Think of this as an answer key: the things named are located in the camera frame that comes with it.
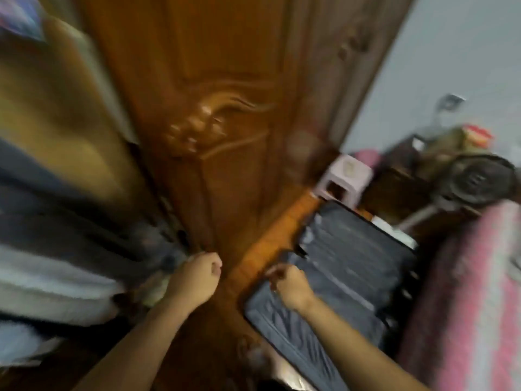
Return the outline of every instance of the wooden cabinet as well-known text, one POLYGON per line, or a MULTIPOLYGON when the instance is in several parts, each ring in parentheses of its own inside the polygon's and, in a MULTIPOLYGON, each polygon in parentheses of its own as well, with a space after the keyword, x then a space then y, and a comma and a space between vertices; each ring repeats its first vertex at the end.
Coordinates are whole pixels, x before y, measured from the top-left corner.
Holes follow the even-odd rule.
POLYGON ((381 0, 76 1, 154 177, 231 266, 299 192, 381 0))

